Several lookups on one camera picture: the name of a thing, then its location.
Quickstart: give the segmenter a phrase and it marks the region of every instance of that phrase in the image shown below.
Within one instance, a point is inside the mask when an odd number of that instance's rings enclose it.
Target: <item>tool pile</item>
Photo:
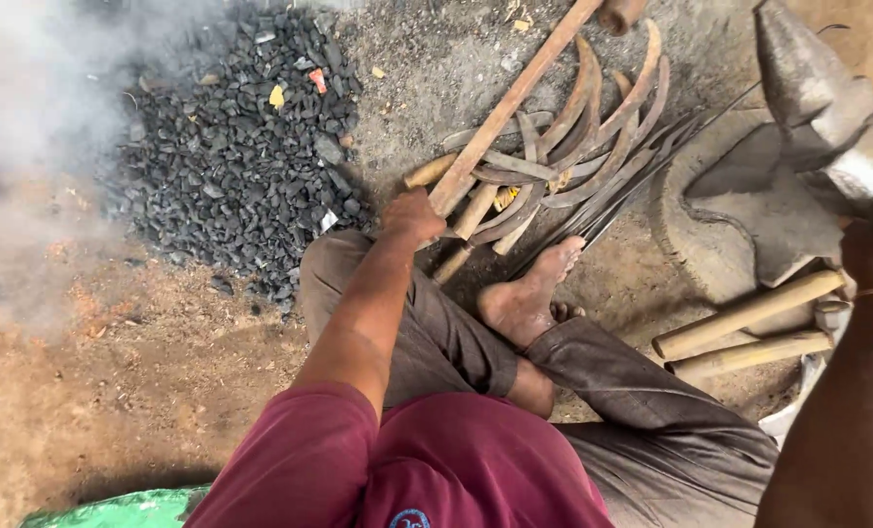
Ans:
[[[109,216],[173,262],[256,273],[250,291],[292,309],[310,241],[369,223],[334,167],[354,157],[361,84],[330,26],[239,2],[174,43],[173,64],[143,67],[130,141],[101,178]]]
[[[658,27],[648,19],[645,26],[649,43],[641,73],[633,85],[618,71],[613,72],[623,101],[601,122],[603,75],[591,46],[576,34],[595,6],[595,2],[574,4],[485,124],[446,138],[443,148],[450,153],[405,178],[408,187],[436,182],[430,200],[444,217],[453,213],[475,186],[466,207],[444,234],[444,238],[461,238],[465,243],[434,273],[436,282],[447,282],[477,246],[494,242],[492,249],[498,255],[507,255],[541,207],[576,207],[560,235],[576,232],[594,240],[630,201],[630,194],[694,133],[696,118],[652,134],[665,108],[670,66],[661,54]],[[560,114],[552,118],[548,113],[528,115],[516,111],[537,78],[570,40],[576,44],[579,71]],[[639,120],[639,109],[656,82],[654,103]],[[522,137],[520,152],[508,155],[490,149],[498,135],[516,132]],[[614,137],[612,150],[587,161],[590,154]],[[459,147],[464,149],[455,152]],[[493,205],[501,212],[489,217]]]

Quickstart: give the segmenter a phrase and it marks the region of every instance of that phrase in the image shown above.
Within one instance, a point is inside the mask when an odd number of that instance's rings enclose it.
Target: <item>dusty ground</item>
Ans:
[[[719,107],[756,79],[753,3],[650,3],[647,12],[664,33],[673,66],[667,115]],[[375,0],[340,22],[359,30],[348,49],[360,58],[366,87],[356,134],[358,172],[376,203],[392,195],[408,169],[437,154],[444,135],[488,114],[515,76],[501,68],[502,57],[514,54],[526,63],[549,22],[567,8],[562,1],[523,1],[513,18],[530,16],[535,24],[522,34],[505,22],[508,9],[501,2],[445,2],[436,15],[424,10],[427,5]],[[873,74],[873,10],[828,0],[805,15],[813,25],[854,26],[848,38],[855,38],[856,53],[844,55]],[[590,23],[584,33],[605,68],[637,71],[641,29],[615,40]],[[564,54],[524,109],[556,111],[574,62]],[[381,67],[385,78],[372,78],[372,66]],[[606,108],[615,104],[614,92],[607,86]],[[652,241],[646,210],[640,200],[626,212],[584,255],[559,296],[586,306],[608,330],[650,353],[654,335],[709,314],[710,307]],[[124,258],[147,262],[133,267]],[[430,266],[426,259],[420,264]],[[503,267],[473,258],[448,291],[469,305],[474,286]],[[296,315],[281,321],[261,306],[255,316],[256,300],[209,290],[212,270],[172,267],[135,243],[70,244],[39,273],[59,271],[73,276],[62,288],[72,315],[66,323],[32,334],[0,328],[0,526],[38,508],[210,481],[308,352]],[[236,282],[236,291],[242,290]],[[704,388],[758,418],[776,403],[771,395],[791,384],[791,370],[771,366],[713,379]],[[556,419],[588,414],[565,397]]]

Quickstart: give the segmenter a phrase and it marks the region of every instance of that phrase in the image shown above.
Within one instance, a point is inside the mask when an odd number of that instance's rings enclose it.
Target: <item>wooden handle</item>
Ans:
[[[524,220],[524,223],[519,225],[517,229],[500,238],[498,242],[493,244],[492,251],[496,252],[502,257],[508,255],[508,252],[512,251],[514,245],[518,243],[518,239],[520,239],[521,236],[524,235],[524,232],[527,231],[527,227],[531,224],[531,221],[534,220],[534,217],[538,214],[539,209],[540,207],[534,208],[534,210],[531,212],[531,215],[528,216],[526,220]]]
[[[473,249],[475,248],[469,243],[459,248],[452,257],[448,258],[446,262],[436,269],[434,272],[434,282],[441,286],[449,282],[450,278],[456,274],[456,271],[462,268],[463,264],[466,264],[466,260],[472,255]]]
[[[407,176],[404,176],[404,184],[407,185],[407,189],[430,185],[434,181],[440,179],[443,173],[445,173],[446,170],[453,165],[453,162],[456,161],[456,156],[458,156],[458,154],[455,152],[451,152],[445,156],[440,156]]]
[[[456,209],[456,205],[476,183],[476,178],[471,174],[472,168],[495,141],[502,127],[534,88],[541,75],[554,63],[557,55],[573,40],[576,32],[602,2],[603,0],[576,0],[573,3],[538,53],[534,54],[531,62],[527,63],[512,87],[489,114],[485,123],[479,127],[476,135],[460,152],[453,166],[430,193],[430,203],[433,204],[436,214],[446,218]]]
[[[487,181],[483,181],[476,188],[475,194],[469,200],[469,205],[466,210],[460,215],[459,220],[453,226],[453,232],[459,235],[459,238],[464,241],[469,240],[472,233],[476,231],[479,222],[485,216],[485,213],[492,209],[492,204],[495,202],[495,197],[499,193],[499,186]]]
[[[670,361],[665,363],[665,369],[685,380],[709,378],[747,366],[762,365],[812,352],[828,351],[832,346],[827,333],[821,330],[806,330]]]
[[[838,271],[819,271],[763,293],[752,301],[655,337],[652,346],[662,358],[674,360],[731,331],[831,293],[844,284]]]

